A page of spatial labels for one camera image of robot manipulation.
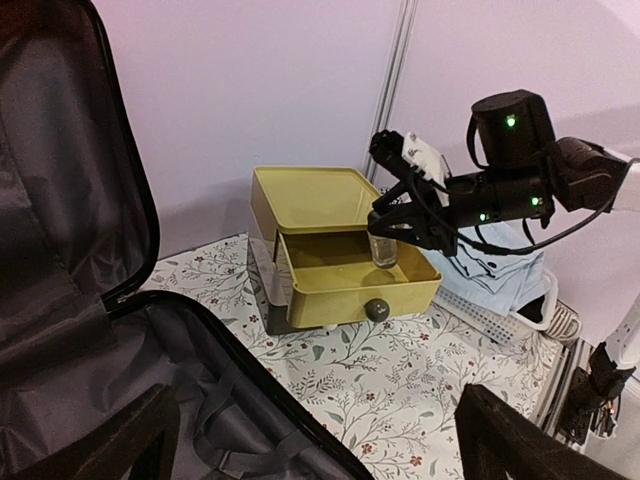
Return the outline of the white plastic mesh basket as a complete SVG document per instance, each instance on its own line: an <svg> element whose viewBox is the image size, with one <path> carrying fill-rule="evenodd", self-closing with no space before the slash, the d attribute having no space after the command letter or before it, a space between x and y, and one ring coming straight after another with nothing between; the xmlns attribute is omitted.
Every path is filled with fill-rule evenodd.
<svg viewBox="0 0 640 480"><path fill-rule="evenodd" d="M447 312L457 316L473 329L482 333L500 345L509 345L523 339L533 331L545 332L549 329L554 317L558 300L558 280L549 270L543 272L545 282L549 285L541 306L542 321L533 322L517 311L510 311L501 316L440 287L434 302Z"/></svg>

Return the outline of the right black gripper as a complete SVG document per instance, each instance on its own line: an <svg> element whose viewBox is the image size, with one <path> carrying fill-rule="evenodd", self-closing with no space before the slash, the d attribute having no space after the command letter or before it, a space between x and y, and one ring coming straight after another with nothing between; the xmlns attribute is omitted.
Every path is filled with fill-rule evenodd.
<svg viewBox="0 0 640 480"><path fill-rule="evenodd" d="M477 245L464 228L530 219L546 227L555 212L551 187L536 169L486 169L444 180L416 173L414 183L400 181L379 193L367 231L425 250Z"/></svg>

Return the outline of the black garment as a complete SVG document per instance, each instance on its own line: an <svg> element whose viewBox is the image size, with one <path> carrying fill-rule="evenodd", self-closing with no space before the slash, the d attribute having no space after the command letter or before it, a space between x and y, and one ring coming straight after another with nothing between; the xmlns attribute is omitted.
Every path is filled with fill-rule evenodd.
<svg viewBox="0 0 640 480"><path fill-rule="evenodd" d="M523 305L516 313L532 324L542 326L546 319L546 310L547 297L540 296Z"/></svg>

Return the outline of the yellow and white storage box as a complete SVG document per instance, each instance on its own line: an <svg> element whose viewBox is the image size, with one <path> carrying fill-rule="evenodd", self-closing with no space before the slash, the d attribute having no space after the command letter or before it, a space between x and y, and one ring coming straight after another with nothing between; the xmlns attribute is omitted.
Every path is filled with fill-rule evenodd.
<svg viewBox="0 0 640 480"><path fill-rule="evenodd" d="M267 334L424 312L442 281L416 247L373 260L367 216L378 190L357 170L260 166L251 183L247 266Z"/></svg>

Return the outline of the pale blue garment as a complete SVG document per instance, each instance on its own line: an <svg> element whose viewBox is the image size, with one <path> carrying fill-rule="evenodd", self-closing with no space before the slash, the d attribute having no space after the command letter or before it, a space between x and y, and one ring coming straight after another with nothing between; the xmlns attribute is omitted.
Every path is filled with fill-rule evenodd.
<svg viewBox="0 0 640 480"><path fill-rule="evenodd" d="M541 251L524 256L496 256L460 241L457 254L452 257L436 250L425 250L423 255L441 273L442 287L501 316L549 290L543 276Z"/></svg>

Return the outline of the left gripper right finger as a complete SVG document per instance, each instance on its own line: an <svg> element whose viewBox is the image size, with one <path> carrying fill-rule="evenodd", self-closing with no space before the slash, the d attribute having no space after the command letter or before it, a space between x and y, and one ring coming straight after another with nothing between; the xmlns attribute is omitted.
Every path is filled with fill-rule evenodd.
<svg viewBox="0 0 640 480"><path fill-rule="evenodd" d="M455 410L465 479L613 479L615 472L552 439L480 384Z"/></svg>

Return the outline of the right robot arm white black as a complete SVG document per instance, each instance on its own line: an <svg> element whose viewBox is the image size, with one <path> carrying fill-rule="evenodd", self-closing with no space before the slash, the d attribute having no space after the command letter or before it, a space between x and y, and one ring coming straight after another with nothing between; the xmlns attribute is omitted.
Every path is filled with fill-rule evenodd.
<svg viewBox="0 0 640 480"><path fill-rule="evenodd" d="M556 138L542 96L520 89L471 107L466 147L472 173L453 176L442 155L415 133L383 130L371 140L374 162L396 178L375 200L368 232L453 256L460 243L494 256L524 256L554 244L614 209L636 211L639 161L595 143ZM490 224L539 221L548 227L557 206L587 210L566 230L526 247L487 242ZM476 231L475 236L464 229Z"/></svg>

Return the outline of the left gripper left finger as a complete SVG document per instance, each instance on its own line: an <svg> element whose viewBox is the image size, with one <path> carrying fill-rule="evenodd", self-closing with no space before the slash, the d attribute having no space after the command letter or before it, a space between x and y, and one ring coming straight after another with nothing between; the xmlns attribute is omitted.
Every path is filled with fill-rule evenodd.
<svg viewBox="0 0 640 480"><path fill-rule="evenodd" d="M169 479L180 409L170 387L156 384L100 427L10 479Z"/></svg>

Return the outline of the pink and teal kids suitcase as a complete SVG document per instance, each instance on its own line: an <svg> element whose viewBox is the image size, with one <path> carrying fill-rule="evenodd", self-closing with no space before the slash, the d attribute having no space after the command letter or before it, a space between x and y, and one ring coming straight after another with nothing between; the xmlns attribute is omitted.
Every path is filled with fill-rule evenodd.
<svg viewBox="0 0 640 480"><path fill-rule="evenodd" d="M3 2L2 477L160 384L181 416L169 479L368 478L210 310L145 288L159 243L95 6Z"/></svg>

